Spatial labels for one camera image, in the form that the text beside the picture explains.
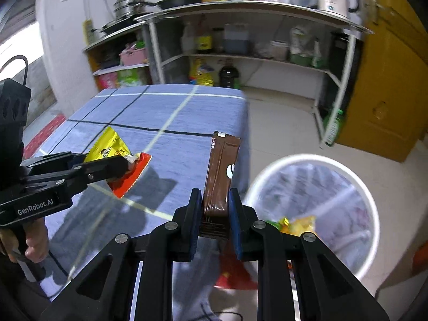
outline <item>window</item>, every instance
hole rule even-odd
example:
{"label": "window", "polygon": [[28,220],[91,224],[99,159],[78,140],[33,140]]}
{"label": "window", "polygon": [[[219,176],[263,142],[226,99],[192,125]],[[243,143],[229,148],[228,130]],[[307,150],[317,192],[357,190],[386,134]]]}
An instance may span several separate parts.
{"label": "window", "polygon": [[[38,22],[22,29],[7,41],[0,44],[0,67],[2,67],[3,64],[11,57],[20,54],[24,55],[28,59],[29,64],[43,55]],[[0,72],[0,80],[12,78],[24,69],[24,67],[25,63],[22,60],[15,60]]]}

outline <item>red snack wrapper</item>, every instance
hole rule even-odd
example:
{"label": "red snack wrapper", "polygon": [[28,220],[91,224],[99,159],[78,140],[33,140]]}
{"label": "red snack wrapper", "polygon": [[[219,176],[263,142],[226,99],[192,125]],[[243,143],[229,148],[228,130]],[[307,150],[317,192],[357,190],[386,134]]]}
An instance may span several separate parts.
{"label": "red snack wrapper", "polygon": [[125,174],[122,178],[107,182],[113,193],[118,197],[122,198],[127,191],[134,185],[136,180],[140,177],[144,168],[151,160],[151,155],[141,152],[138,156],[138,160],[135,162],[135,166],[132,171]]}

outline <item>green bottle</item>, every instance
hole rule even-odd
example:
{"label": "green bottle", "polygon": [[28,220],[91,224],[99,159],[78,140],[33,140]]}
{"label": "green bottle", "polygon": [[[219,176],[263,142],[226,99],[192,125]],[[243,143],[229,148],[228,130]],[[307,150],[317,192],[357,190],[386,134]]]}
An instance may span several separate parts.
{"label": "green bottle", "polygon": [[[330,110],[330,113],[326,116],[326,118],[324,118],[324,121],[323,121],[324,129],[327,128],[327,124],[328,124],[328,121],[330,120],[330,116],[331,116],[331,110]],[[339,132],[340,132],[340,129],[342,128],[344,120],[345,120],[345,117],[343,116],[343,111],[338,109],[337,117],[333,122],[333,126],[331,127],[331,131],[328,134],[328,137],[326,140],[326,144],[328,146],[334,145],[334,142],[336,140],[336,137],[339,135]]]}

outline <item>blue tablecloth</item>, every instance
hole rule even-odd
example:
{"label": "blue tablecloth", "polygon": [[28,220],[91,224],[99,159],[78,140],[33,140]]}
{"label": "blue tablecloth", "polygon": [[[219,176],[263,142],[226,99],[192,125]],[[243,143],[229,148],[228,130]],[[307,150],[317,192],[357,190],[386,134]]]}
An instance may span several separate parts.
{"label": "blue tablecloth", "polygon": [[[102,181],[76,195],[71,208],[46,218],[51,252],[67,272],[79,252],[83,255],[76,273],[116,234],[147,234],[186,205],[193,188],[203,191],[214,131],[241,138],[232,186],[245,196],[248,107],[241,91],[195,85],[105,89],[65,121],[35,156],[88,152],[107,126],[118,132],[132,153],[147,151],[153,157],[123,199],[115,198]],[[48,277],[41,286],[51,295],[66,277],[51,258],[44,265]],[[201,304],[209,310],[208,294],[219,269],[217,242],[207,238],[199,238],[191,263],[174,263],[174,320],[202,315]]]}

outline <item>white trash bin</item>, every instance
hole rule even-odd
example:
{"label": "white trash bin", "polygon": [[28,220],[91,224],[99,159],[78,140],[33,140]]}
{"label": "white trash bin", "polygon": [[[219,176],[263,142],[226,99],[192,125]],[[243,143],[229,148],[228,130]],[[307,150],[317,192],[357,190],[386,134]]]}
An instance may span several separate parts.
{"label": "white trash bin", "polygon": [[316,216],[318,237],[361,280],[379,244],[379,216],[358,176],[337,161],[315,154],[279,159],[254,180],[243,202],[261,220],[290,222]]}

